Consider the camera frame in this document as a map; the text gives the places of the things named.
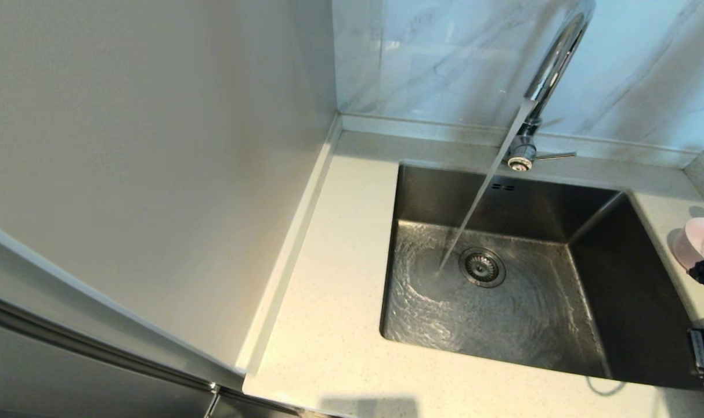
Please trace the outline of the white grey appliance door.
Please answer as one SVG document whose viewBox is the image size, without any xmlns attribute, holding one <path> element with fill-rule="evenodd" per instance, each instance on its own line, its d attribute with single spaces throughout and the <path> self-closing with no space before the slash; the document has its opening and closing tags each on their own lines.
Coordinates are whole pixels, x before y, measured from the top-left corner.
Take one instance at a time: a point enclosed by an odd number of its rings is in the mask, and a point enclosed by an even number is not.
<svg viewBox="0 0 704 418">
<path fill-rule="evenodd" d="M 0 416 L 301 418 L 0 229 Z"/>
</svg>

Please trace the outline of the round metal drain strainer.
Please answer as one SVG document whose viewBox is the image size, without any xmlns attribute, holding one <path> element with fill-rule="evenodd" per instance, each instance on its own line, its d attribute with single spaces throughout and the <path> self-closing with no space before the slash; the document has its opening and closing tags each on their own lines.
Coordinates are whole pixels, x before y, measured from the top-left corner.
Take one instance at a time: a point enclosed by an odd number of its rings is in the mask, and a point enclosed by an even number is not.
<svg viewBox="0 0 704 418">
<path fill-rule="evenodd" d="M 506 279 L 503 260 L 487 248 L 467 248 L 458 257 L 458 267 L 466 280 L 475 286 L 495 288 Z"/>
</svg>

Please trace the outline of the pink bowl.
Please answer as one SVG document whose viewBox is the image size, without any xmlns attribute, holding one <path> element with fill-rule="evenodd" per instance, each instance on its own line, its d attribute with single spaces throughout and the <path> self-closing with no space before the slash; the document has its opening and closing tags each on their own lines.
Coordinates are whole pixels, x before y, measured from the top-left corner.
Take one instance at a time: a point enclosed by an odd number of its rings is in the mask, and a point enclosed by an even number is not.
<svg viewBox="0 0 704 418">
<path fill-rule="evenodd" d="M 704 259 L 704 218 L 689 219 L 671 244 L 677 262 L 689 270 Z"/>
</svg>

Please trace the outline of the chrome gooseneck faucet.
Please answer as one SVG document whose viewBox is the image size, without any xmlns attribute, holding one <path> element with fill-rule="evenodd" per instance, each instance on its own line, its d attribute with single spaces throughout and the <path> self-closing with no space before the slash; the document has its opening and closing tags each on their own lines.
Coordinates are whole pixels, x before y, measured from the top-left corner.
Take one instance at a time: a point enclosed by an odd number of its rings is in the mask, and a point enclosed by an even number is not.
<svg viewBox="0 0 704 418">
<path fill-rule="evenodd" d="M 595 0 L 577 0 L 577 4 L 567 14 L 553 43 L 546 51 L 525 93 L 526 100 L 532 102 L 533 106 L 522 119 L 521 127 L 516 133 L 507 137 L 511 143 L 503 161 L 511 170 L 527 171 L 534 167 L 534 158 L 537 156 L 534 137 L 543 122 L 541 114 L 575 55 L 593 18 L 595 8 Z"/>
</svg>

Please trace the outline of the stainless steel sink basin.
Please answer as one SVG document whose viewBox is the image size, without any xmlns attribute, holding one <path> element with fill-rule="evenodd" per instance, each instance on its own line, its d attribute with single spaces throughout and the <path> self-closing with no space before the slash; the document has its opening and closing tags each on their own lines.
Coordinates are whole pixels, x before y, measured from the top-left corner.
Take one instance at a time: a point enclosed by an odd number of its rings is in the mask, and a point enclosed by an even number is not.
<svg viewBox="0 0 704 418">
<path fill-rule="evenodd" d="M 584 376 L 701 391 L 693 322 L 627 193 L 402 164 L 379 330 L 387 340 Z M 506 266 L 469 283 L 467 248 Z"/>
</svg>

